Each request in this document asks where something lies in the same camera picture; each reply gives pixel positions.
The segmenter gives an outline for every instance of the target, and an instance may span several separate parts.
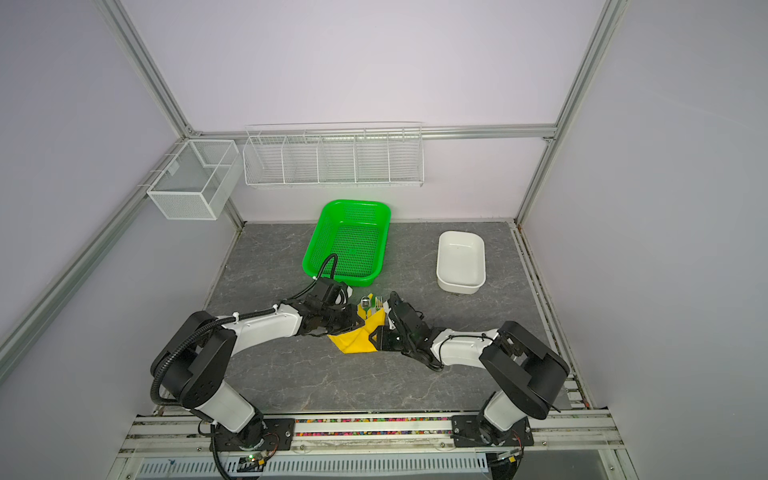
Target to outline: yellow cloth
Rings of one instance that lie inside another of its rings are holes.
[[[368,335],[373,333],[377,326],[384,325],[386,321],[386,312],[379,310],[366,319],[366,312],[360,306],[357,307],[357,314],[360,318],[366,320],[366,324],[352,332],[342,333],[341,335],[328,335],[331,342],[335,343],[342,353],[370,353],[377,352],[373,344],[368,340]]]

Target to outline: perforated basket bottom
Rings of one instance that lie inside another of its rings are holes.
[[[336,233],[327,230],[336,229]],[[326,225],[322,238],[333,238],[333,245],[330,248],[331,253],[339,256],[339,266],[336,268],[336,275],[356,276],[364,278],[371,275],[376,268],[376,251],[381,240],[381,229],[370,225]],[[317,245],[313,250],[312,266],[319,269],[320,265],[327,257],[325,245]],[[323,271],[323,275],[328,276],[331,271],[331,264]]]

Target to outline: wire shelf compartment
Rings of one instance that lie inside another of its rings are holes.
[[[311,131],[259,131],[243,146],[251,187],[421,186],[421,127]]]
[[[169,220],[216,220],[243,174],[232,140],[188,140],[147,190]]]

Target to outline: white wall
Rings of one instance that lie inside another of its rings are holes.
[[[152,360],[203,307],[232,236],[226,217],[166,220],[147,202],[0,386],[3,478],[107,475],[152,411]]]
[[[604,0],[124,0],[197,130],[554,123]]]
[[[88,0],[0,3],[0,337],[175,135]]]
[[[524,228],[640,478],[764,478],[768,3],[632,2]]]
[[[512,218],[536,169],[541,138],[424,142],[421,187],[253,189],[237,186],[233,200],[247,221],[317,221],[331,200],[382,201],[396,220]]]

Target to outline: workstation enclosure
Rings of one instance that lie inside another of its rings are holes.
[[[197,418],[153,409],[150,363],[190,313],[304,286],[314,224],[337,199],[392,211],[382,273],[356,295],[396,290],[453,329],[515,319],[571,367],[516,478],[761,471],[765,5],[32,0],[0,13],[9,478],[209,468]],[[437,286],[446,230],[485,241],[476,294]],[[307,425],[438,422],[494,389],[470,368],[408,362],[280,339],[233,357],[227,381]],[[435,438],[398,453],[463,461]]]

